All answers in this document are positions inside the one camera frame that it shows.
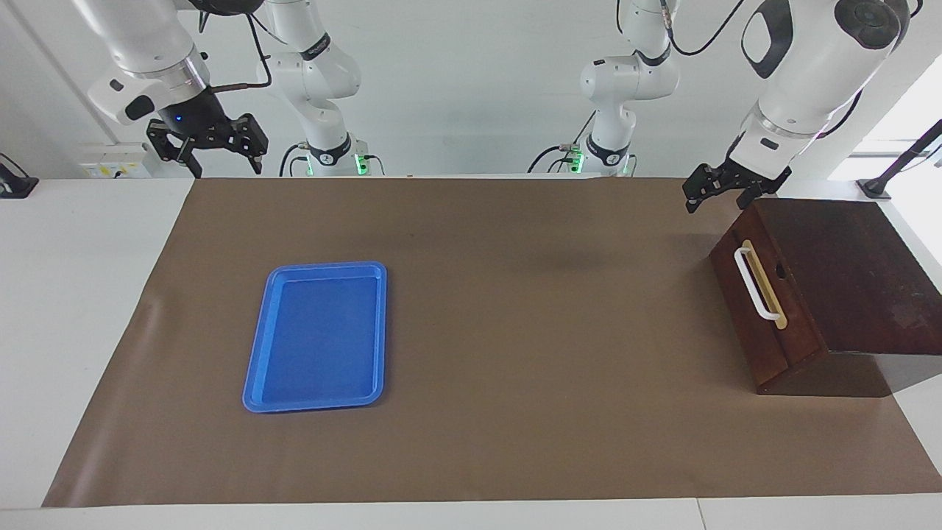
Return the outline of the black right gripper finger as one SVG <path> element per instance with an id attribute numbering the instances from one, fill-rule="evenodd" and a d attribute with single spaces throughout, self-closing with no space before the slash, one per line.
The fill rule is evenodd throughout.
<path id="1" fill-rule="evenodd" d="M 228 121 L 223 147 L 242 155 L 256 175 L 262 174 L 263 158 L 269 153 L 269 138 L 252 114 Z"/>
<path id="2" fill-rule="evenodd" d="M 185 137 L 182 143 L 175 145 L 170 137 L 174 134 L 171 128 L 158 119 L 149 121 L 146 127 L 146 134 L 154 148 L 155 154 L 164 162 L 175 162 L 187 168 L 194 179 L 202 178 L 202 165 L 194 157 L 193 151 L 197 146 L 195 135 Z"/>

